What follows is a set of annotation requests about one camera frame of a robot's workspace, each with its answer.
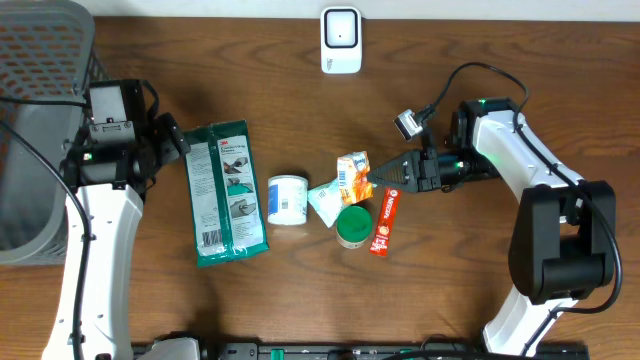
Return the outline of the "grey plastic mesh basket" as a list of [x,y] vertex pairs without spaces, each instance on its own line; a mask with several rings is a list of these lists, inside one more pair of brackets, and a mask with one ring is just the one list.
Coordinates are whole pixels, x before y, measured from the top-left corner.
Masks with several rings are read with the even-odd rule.
[[1,262],[56,265],[67,244],[66,193],[42,164],[59,166],[90,83],[107,79],[95,22],[73,1],[1,4]]

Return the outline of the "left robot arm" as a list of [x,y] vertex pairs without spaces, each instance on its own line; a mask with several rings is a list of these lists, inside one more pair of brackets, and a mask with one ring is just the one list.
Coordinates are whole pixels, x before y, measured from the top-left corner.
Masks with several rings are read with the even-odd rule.
[[62,163],[67,250],[45,359],[133,359],[129,282],[144,200],[160,167],[190,150],[169,113],[81,128]]

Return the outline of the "teal wet wipes pack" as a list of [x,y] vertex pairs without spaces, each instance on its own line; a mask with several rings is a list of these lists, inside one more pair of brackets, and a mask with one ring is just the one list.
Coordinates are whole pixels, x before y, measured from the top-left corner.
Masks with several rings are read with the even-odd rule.
[[341,211],[346,208],[338,179],[309,190],[307,200],[327,228],[334,225]]

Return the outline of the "white barcode scanner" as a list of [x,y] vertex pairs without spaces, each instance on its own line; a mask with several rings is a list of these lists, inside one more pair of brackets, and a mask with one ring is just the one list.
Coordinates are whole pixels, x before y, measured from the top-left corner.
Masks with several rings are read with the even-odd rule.
[[325,74],[358,73],[362,66],[362,16],[351,6],[325,8],[320,16],[321,69]]

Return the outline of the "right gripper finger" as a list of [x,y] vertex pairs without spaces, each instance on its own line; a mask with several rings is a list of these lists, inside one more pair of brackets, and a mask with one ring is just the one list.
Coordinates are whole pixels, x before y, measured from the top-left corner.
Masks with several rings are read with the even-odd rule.
[[402,153],[395,158],[373,168],[370,178],[411,178],[415,175],[414,150]]
[[418,185],[412,179],[386,179],[375,175],[368,175],[367,179],[377,185],[387,188],[394,188],[402,192],[417,193]]

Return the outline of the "green white instruction package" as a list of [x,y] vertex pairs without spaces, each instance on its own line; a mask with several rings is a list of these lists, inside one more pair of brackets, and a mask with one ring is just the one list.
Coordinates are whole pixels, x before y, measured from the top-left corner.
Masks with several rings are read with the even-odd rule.
[[254,257],[269,249],[261,213],[247,122],[199,127],[185,133],[185,168],[197,265]]

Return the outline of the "white plastic bottle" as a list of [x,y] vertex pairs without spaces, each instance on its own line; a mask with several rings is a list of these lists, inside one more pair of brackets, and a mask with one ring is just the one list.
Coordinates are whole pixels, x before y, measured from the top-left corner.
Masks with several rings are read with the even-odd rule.
[[268,222],[298,226],[307,221],[308,181],[300,176],[279,175],[268,180]]

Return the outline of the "orange white small packet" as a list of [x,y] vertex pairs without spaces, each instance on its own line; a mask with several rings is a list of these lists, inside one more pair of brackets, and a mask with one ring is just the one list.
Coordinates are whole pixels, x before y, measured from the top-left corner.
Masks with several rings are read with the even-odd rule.
[[337,159],[338,188],[344,205],[354,205],[373,196],[374,186],[367,179],[370,170],[366,151]]

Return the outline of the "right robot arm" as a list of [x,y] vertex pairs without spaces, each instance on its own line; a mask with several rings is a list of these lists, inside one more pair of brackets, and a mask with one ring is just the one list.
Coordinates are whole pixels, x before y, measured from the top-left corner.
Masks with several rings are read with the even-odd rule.
[[423,147],[368,179],[405,193],[451,192],[492,178],[508,185],[519,204],[508,254],[513,287],[482,336],[490,353],[532,357],[560,315],[580,312],[578,301],[597,288],[621,286],[615,193],[559,161],[509,98],[461,103],[444,153],[427,127],[430,114],[407,110],[395,119],[403,136],[421,137]]

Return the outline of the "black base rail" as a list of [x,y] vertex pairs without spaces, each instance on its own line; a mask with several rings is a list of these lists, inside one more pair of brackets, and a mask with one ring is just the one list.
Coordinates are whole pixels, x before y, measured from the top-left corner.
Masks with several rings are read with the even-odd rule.
[[430,340],[424,344],[363,345],[363,344],[256,344],[227,343],[220,345],[200,344],[199,356],[185,347],[183,339],[157,341],[149,345],[135,345],[134,359],[251,359],[251,360],[290,360],[290,359],[386,359],[388,357],[426,350],[450,351],[459,359],[462,352],[474,355],[486,355],[480,347],[470,346],[454,340]]

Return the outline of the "green lid small jar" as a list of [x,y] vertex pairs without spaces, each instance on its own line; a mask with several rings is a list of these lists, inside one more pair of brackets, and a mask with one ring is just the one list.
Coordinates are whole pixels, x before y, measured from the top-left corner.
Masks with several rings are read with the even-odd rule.
[[361,247],[373,228],[371,214],[363,207],[351,205],[344,208],[336,220],[338,242],[347,249]]

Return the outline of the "red Nescafe stick sachet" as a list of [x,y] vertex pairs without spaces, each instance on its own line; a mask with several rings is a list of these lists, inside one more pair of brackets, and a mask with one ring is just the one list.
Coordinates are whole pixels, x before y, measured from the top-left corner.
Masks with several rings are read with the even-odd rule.
[[369,249],[373,255],[385,257],[388,254],[390,237],[401,195],[402,192],[395,188],[387,188],[385,190],[374,239]]

